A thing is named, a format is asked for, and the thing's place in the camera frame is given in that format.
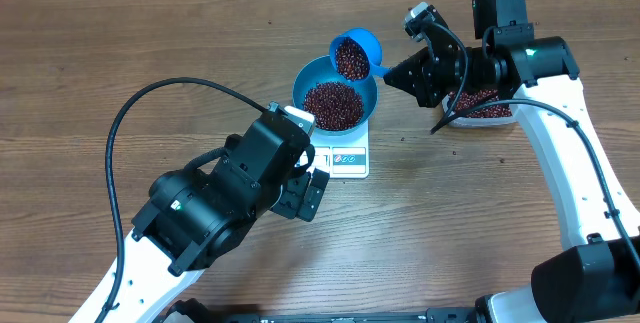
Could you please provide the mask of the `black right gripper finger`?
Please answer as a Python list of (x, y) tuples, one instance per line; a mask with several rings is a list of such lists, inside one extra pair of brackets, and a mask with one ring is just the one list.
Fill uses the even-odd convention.
[(419, 107), (435, 108), (440, 104), (440, 89), (430, 76), (400, 76), (394, 83), (398, 89), (414, 96)]
[(392, 67), (384, 76), (386, 85), (394, 88), (416, 88), (425, 83), (423, 66), (430, 60), (428, 52), (418, 52)]

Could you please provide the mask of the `blue plastic measuring scoop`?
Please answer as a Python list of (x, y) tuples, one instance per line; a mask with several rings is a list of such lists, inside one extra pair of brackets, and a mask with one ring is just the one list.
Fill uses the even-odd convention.
[(329, 46), (329, 57), (336, 72), (348, 82), (383, 77), (390, 72), (382, 66), (379, 40), (364, 28), (352, 28), (337, 36)]

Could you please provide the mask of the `red adzuki beans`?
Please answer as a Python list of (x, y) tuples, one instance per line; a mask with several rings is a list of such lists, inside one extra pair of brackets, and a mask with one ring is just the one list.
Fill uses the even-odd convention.
[(345, 83), (316, 83), (305, 95), (303, 108), (316, 118), (316, 125), (327, 131), (342, 131), (356, 126), (364, 116), (360, 94)]

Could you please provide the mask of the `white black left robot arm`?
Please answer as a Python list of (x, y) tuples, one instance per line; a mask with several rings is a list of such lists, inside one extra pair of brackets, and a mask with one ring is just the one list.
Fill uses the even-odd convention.
[(299, 161), (314, 152), (312, 114), (276, 103), (244, 135), (161, 175), (112, 265), (75, 322), (152, 322), (216, 259), (240, 245), (271, 211), (310, 222), (328, 173)]

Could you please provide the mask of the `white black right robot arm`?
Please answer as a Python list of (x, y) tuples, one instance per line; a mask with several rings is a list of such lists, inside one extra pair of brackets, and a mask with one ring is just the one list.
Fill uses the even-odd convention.
[(639, 213), (592, 125), (568, 44), (535, 36), (525, 0), (472, 0), (472, 12), (477, 48), (466, 47), (434, 6), (412, 8), (404, 28), (425, 47), (384, 81), (422, 107), (442, 107), (442, 125), (465, 116), (463, 92), (495, 90), (537, 156), (563, 250), (537, 265), (526, 286), (481, 297), (471, 308), (430, 310), (428, 319), (590, 322), (637, 314)]

